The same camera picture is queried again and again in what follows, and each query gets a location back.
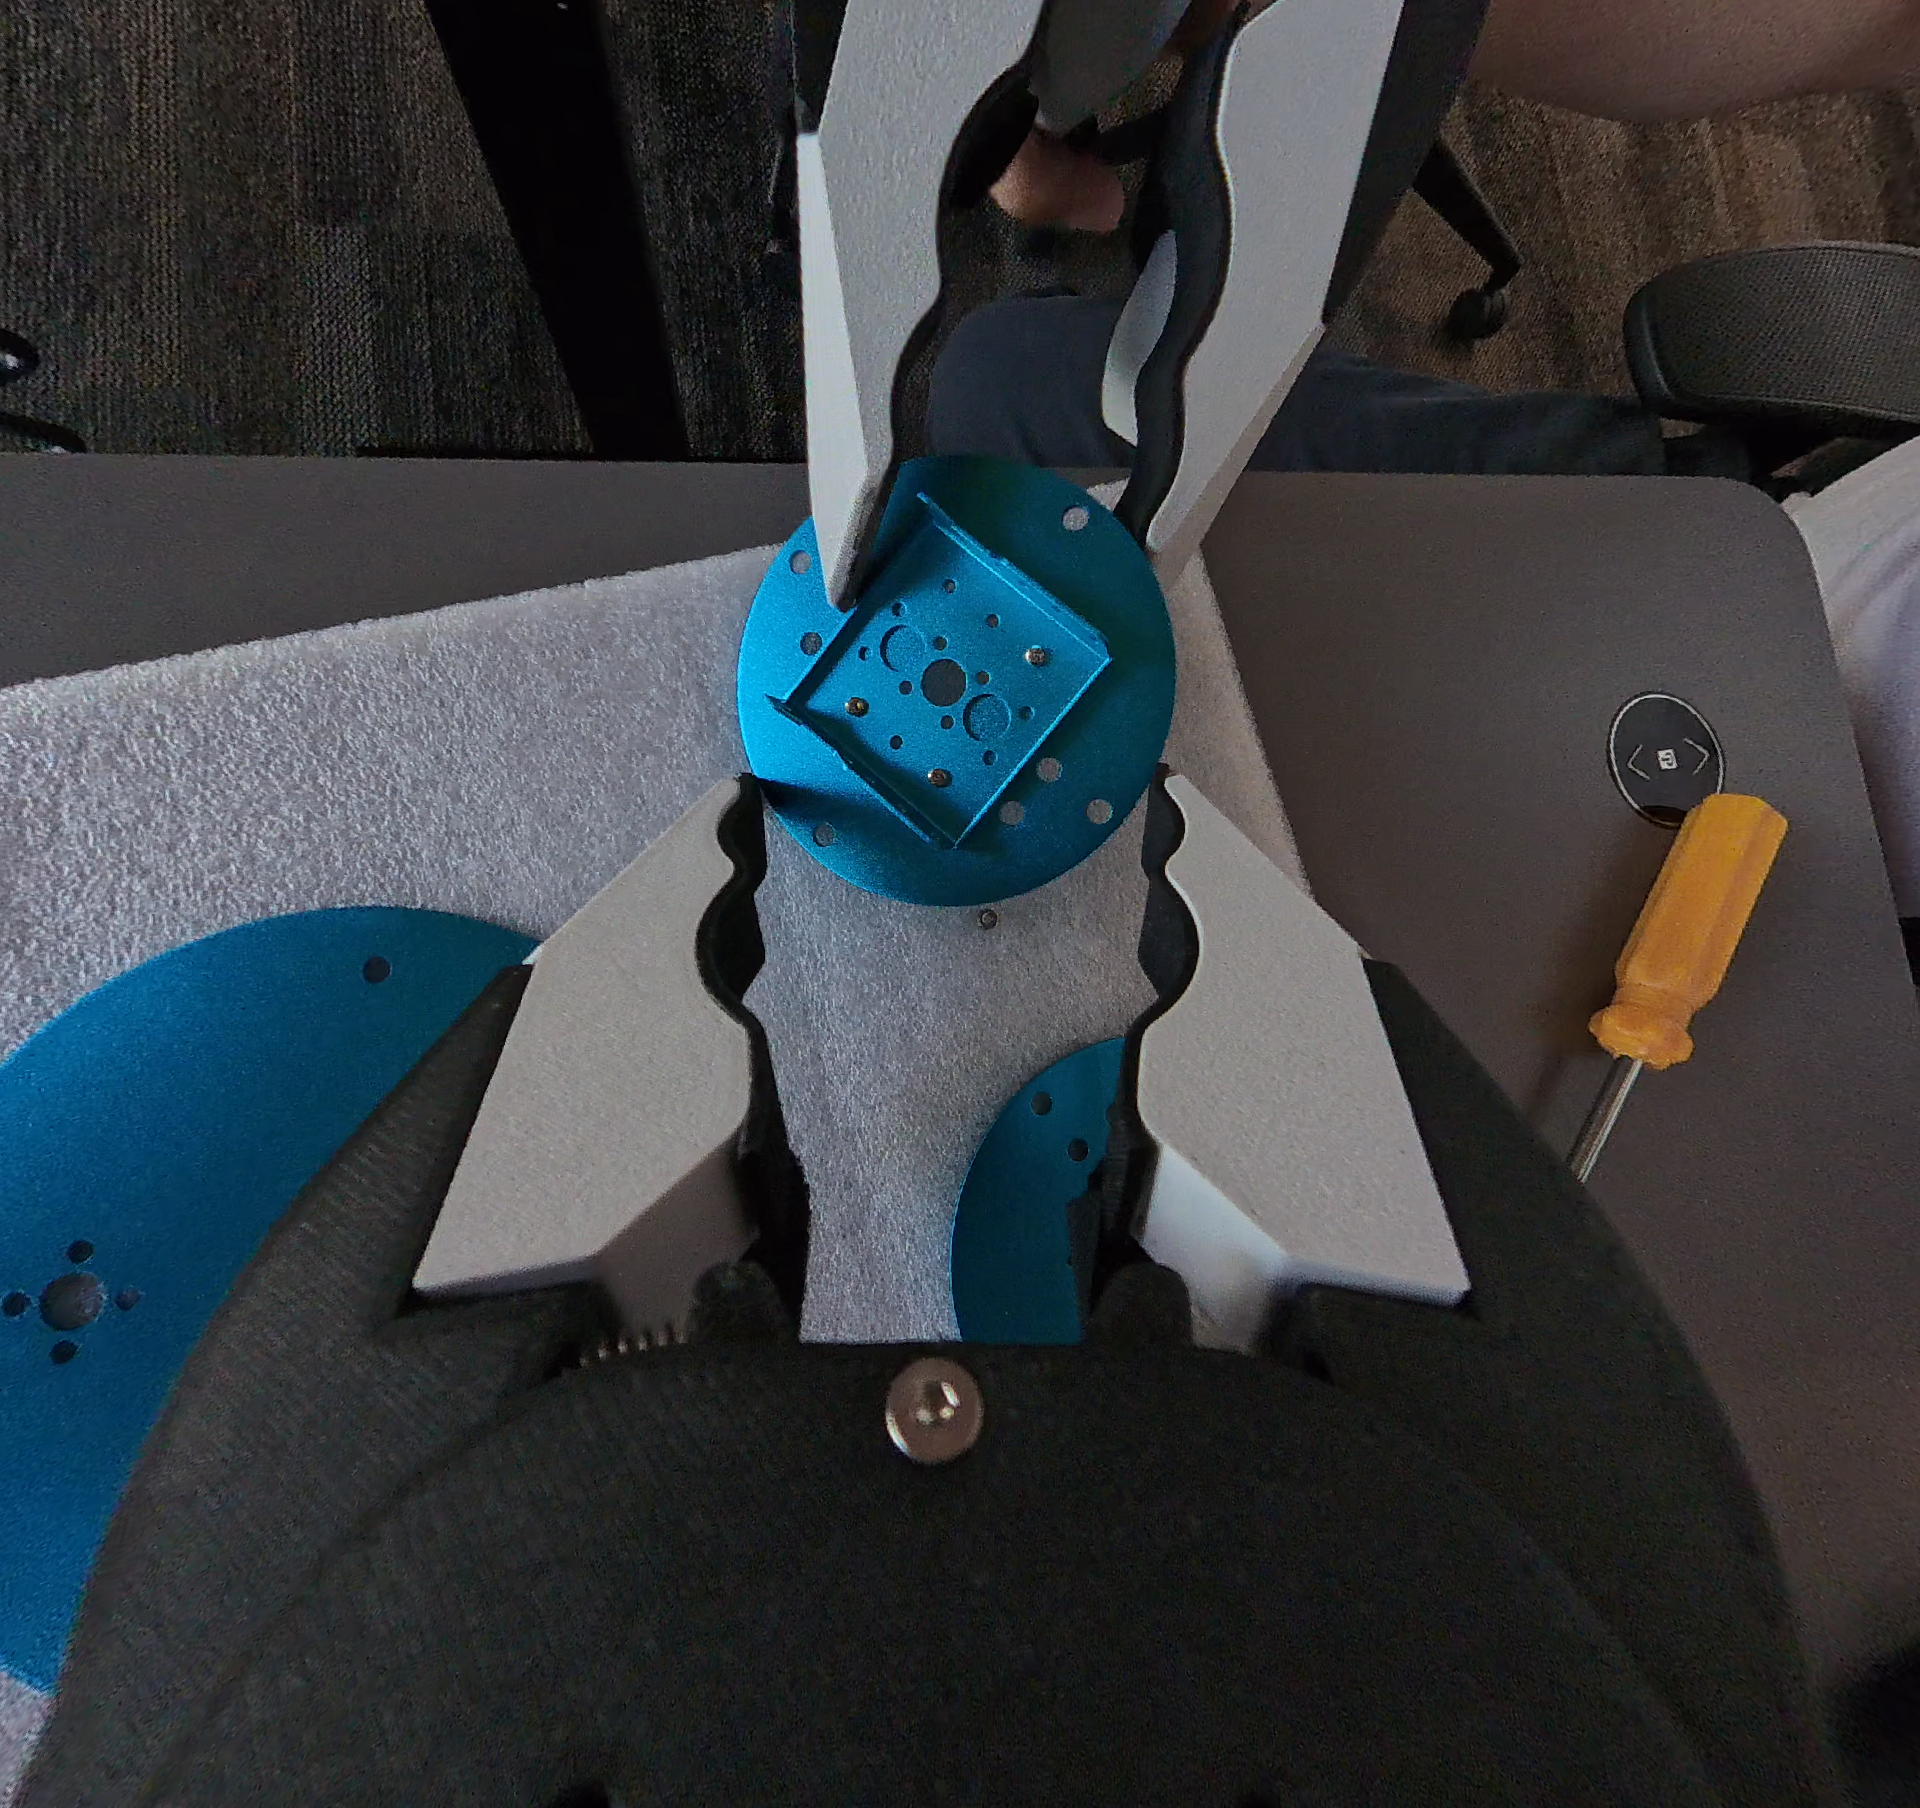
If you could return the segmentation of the dark grey desk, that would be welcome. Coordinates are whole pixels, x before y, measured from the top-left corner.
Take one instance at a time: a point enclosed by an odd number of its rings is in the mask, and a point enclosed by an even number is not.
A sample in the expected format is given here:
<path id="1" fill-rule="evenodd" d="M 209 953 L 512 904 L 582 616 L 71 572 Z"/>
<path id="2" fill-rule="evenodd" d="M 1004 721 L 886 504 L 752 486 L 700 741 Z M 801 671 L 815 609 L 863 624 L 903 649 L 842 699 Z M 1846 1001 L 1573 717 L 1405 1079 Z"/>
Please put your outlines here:
<path id="1" fill-rule="evenodd" d="M 1374 953 L 1472 1290 L 1252 1354 L 1135 1257 L 1079 1346 L 804 1346 L 768 1276 L 590 1352 L 580 1285 L 398 1305 L 492 982 L 269 1239 L 108 1533 L 20 1803 L 1837 1803 L 1802 1626 L 1915 1652 L 1915 1028 L 1788 525 L 1731 484 L 1257 476 L 1210 556 L 1308 873 Z M 1604 1217 L 1511 1106 L 1638 878 L 1663 665 L 1813 810 L 1754 1059 Z"/>

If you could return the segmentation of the yellow-handled screwdriver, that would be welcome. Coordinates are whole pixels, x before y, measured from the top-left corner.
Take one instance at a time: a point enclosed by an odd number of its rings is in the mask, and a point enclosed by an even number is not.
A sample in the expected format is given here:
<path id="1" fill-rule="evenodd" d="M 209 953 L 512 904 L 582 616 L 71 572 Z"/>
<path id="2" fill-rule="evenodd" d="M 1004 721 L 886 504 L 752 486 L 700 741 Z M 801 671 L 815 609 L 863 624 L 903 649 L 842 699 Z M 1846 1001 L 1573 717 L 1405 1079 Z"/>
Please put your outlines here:
<path id="1" fill-rule="evenodd" d="M 1592 1173 L 1645 1069 L 1692 1053 L 1692 1015 L 1716 997 L 1786 831 L 1752 794 L 1718 791 L 1686 815 L 1615 960 L 1614 996 L 1591 1017 L 1614 1066 L 1569 1151 L 1576 1179 Z"/>

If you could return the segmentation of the white foam sheet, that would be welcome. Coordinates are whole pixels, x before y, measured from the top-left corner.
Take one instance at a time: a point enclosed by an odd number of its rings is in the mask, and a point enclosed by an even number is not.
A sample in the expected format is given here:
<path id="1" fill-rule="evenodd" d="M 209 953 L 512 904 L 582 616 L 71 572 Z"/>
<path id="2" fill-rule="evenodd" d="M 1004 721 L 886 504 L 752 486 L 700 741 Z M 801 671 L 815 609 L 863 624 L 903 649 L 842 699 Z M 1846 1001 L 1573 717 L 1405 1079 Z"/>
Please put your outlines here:
<path id="1" fill-rule="evenodd" d="M 752 550 L 3 692 L 3 1044 L 147 955 L 393 904 L 543 939 L 743 764 Z M 1149 991 L 1138 804 L 1058 883 L 911 907 L 768 825 L 749 1004 L 810 1191 L 804 1337 L 953 1335 L 952 1211 L 1004 1097 Z M 24 1803 L 133 1803 L 253 1670 L 322 1543 L 493 1410 L 578 1369 L 590 1294 L 410 1305 L 446 1141 L 414 1093 L 262 1242 L 133 1477 Z"/>

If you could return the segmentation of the round black desk control panel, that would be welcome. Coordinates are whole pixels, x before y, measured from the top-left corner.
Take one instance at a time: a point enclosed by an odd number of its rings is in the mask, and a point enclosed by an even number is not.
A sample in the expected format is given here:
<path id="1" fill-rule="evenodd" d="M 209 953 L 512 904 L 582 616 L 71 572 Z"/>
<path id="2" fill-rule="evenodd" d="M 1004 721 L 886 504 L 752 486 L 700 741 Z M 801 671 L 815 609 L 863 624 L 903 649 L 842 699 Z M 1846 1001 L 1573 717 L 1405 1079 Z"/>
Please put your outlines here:
<path id="1" fill-rule="evenodd" d="M 1725 788 L 1725 752 L 1713 727 L 1690 701 L 1645 692 L 1614 717 L 1607 767 L 1623 799 L 1663 829 Z"/>

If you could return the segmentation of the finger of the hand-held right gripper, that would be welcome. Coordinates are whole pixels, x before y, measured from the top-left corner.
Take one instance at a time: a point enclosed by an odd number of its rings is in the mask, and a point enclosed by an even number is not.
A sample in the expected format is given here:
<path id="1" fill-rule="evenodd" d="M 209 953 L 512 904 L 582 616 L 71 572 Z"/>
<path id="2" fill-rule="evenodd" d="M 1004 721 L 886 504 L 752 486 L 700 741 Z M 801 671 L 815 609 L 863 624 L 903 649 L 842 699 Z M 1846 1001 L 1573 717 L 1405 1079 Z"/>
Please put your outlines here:
<path id="1" fill-rule="evenodd" d="M 794 0 L 806 465 L 819 574 L 857 596 L 931 340 L 953 149 L 1013 94 L 1046 0 Z"/>
<path id="2" fill-rule="evenodd" d="M 1117 504 L 1194 553 L 1324 320 L 1404 0 L 1276 0 L 1197 54 L 1154 175 L 1166 233 L 1110 342 L 1102 417 L 1135 443 Z"/>

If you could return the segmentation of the black desk leg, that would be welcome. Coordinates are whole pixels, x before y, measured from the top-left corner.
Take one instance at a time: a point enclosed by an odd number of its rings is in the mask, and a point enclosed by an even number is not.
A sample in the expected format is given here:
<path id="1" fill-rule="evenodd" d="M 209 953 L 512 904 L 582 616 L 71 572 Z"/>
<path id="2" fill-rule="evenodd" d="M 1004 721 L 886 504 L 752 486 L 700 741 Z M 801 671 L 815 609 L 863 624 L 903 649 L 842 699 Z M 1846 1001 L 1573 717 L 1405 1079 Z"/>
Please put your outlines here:
<path id="1" fill-rule="evenodd" d="M 692 456 L 602 0 L 424 0 L 598 453 Z"/>

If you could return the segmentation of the small blue perforated disc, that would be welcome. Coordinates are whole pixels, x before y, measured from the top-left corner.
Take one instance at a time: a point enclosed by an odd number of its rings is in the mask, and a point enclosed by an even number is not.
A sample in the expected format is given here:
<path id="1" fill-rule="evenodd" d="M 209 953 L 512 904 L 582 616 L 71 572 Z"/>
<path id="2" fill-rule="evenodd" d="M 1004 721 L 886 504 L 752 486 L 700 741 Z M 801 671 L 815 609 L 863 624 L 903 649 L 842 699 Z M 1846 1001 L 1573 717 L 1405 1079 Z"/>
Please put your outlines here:
<path id="1" fill-rule="evenodd" d="M 1071 1346 L 1080 1313 L 1068 1204 L 1097 1167 L 1123 1042 L 1080 1047 L 1010 1097 L 957 1195 L 950 1292 L 967 1342 Z"/>

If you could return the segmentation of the small blue round metal plate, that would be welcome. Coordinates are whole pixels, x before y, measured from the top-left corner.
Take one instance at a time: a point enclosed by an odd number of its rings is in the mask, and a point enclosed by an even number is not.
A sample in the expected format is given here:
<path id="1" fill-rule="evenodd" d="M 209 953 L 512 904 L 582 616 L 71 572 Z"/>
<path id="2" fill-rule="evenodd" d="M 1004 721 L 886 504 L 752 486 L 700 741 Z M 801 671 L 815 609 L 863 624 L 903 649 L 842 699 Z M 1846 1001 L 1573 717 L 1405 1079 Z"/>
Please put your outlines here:
<path id="1" fill-rule="evenodd" d="M 870 593 L 907 534 L 916 497 L 932 499 L 981 545 L 1090 622 L 1111 656 L 1021 764 L 995 810 L 947 850 L 915 835 L 825 741 L 773 705 Z M 808 851 L 876 893 L 967 906 L 1051 883 L 1117 829 L 1162 755 L 1176 662 L 1156 572 L 1126 526 L 1065 476 L 979 456 L 911 460 L 886 504 L 874 553 L 868 586 L 847 610 L 828 602 L 812 522 L 768 568 L 736 662 L 749 769 Z"/>

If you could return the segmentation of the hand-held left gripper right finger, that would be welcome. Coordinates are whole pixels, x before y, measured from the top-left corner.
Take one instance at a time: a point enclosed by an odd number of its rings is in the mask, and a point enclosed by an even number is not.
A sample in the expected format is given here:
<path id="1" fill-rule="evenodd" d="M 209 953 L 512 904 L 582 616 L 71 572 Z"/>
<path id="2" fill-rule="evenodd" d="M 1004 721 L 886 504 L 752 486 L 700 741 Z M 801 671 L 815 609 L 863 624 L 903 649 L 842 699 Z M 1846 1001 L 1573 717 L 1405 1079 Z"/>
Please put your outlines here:
<path id="1" fill-rule="evenodd" d="M 1158 771 L 1138 967 L 1102 1162 L 1071 1204 L 1082 1325 L 1120 1267 L 1252 1352 L 1284 1295 L 1452 1305 L 1468 1274 L 1359 945 L 1182 775 Z"/>

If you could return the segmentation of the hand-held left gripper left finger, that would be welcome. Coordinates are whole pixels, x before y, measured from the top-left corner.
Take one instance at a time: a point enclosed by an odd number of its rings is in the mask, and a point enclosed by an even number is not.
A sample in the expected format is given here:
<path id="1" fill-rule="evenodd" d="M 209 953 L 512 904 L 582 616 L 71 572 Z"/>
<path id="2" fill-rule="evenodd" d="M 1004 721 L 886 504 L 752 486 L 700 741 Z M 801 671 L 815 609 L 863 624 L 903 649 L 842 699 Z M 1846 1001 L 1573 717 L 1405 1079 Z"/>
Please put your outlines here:
<path id="1" fill-rule="evenodd" d="M 764 873 L 755 779 L 724 779 L 537 950 L 421 1295 L 595 1281 L 656 1340 L 692 1325 L 707 1270 L 749 1262 L 775 1337 L 798 1335 L 808 1191 L 746 1004 Z"/>

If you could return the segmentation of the black mesh office chair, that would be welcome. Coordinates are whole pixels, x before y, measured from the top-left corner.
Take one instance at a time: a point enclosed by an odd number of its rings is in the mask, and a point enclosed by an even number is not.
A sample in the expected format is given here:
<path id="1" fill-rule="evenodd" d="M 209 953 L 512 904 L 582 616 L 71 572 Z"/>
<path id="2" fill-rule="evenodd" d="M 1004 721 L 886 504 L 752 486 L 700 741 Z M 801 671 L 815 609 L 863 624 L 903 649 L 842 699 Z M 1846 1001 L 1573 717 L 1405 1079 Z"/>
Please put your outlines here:
<path id="1" fill-rule="evenodd" d="M 1633 296 L 1623 344 L 1650 410 L 1738 438 L 1774 497 L 1817 489 L 1917 431 L 1917 250 L 1684 263 Z"/>

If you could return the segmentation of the blue square metal bracket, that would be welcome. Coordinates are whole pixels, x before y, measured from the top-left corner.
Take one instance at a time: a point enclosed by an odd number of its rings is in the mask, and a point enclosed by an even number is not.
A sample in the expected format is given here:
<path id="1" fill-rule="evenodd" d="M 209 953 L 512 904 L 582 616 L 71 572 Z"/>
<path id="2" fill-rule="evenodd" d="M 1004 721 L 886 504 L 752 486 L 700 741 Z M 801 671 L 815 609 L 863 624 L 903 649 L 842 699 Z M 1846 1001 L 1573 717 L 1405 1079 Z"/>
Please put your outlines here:
<path id="1" fill-rule="evenodd" d="M 1090 622 L 916 497 L 870 593 L 773 705 L 947 850 L 1110 661 Z"/>

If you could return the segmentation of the large blue disc rectangular cutout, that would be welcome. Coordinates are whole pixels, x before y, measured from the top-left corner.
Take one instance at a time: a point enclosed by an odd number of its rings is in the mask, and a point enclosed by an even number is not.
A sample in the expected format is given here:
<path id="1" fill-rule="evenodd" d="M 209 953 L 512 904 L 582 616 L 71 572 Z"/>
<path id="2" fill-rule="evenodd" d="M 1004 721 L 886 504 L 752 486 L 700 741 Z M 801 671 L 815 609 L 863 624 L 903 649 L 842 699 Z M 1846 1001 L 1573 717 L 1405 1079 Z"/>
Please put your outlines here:
<path id="1" fill-rule="evenodd" d="M 153 955 L 1 1069 L 1 1657 L 47 1691 L 144 1437 L 305 1180 L 531 950 L 423 907 Z"/>

